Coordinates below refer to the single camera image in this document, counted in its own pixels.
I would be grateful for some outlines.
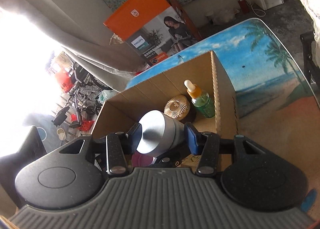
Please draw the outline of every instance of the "palm tree print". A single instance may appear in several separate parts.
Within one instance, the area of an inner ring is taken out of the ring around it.
[[[262,22],[255,21],[254,23],[251,23],[249,26],[247,26],[246,29],[248,30],[248,33],[244,36],[244,38],[254,37],[251,43],[251,52],[254,51],[254,49],[264,37],[268,37],[270,39],[270,43],[267,45],[267,49],[265,50],[265,53],[268,56],[267,62],[274,62],[274,67],[281,66],[285,74],[288,74],[289,66],[293,70],[293,73],[295,74],[298,81],[302,83],[302,80],[298,76],[292,64],[292,58],[279,43],[276,37],[272,34],[272,32],[267,29],[262,24]]]

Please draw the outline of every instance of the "woman with long dark hair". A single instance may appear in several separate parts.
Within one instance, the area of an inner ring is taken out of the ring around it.
[[[170,16],[164,17],[163,22],[169,28],[170,35],[176,41],[174,48],[177,52],[197,43],[195,37],[183,22],[179,22]]]

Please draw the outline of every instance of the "white cable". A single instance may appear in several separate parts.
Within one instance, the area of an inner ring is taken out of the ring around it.
[[[252,5],[254,4],[251,4],[251,0],[249,0],[249,2],[250,2],[250,6],[251,6],[251,9],[252,9],[252,11],[253,11],[253,13],[254,14],[256,14],[258,17],[260,17],[260,18],[263,18],[265,15],[266,15],[266,12],[265,11],[263,11],[263,10],[260,10],[260,9],[254,9],[253,7],[252,7]],[[264,14],[263,15],[259,15],[259,14],[257,14],[255,11],[261,11],[261,12],[263,12]]]

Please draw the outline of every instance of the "white rubber dropper bulb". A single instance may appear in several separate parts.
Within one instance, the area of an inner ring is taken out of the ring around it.
[[[194,90],[196,90],[196,86],[193,83],[191,83],[190,80],[184,81],[184,85],[186,86],[186,88],[188,89],[188,91],[190,93],[192,93]]]

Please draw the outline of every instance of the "red thermos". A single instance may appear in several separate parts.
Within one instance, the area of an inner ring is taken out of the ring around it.
[[[246,0],[238,0],[238,3],[239,3],[240,8],[241,8],[241,10],[242,10],[242,12],[243,12],[244,14],[250,12]]]

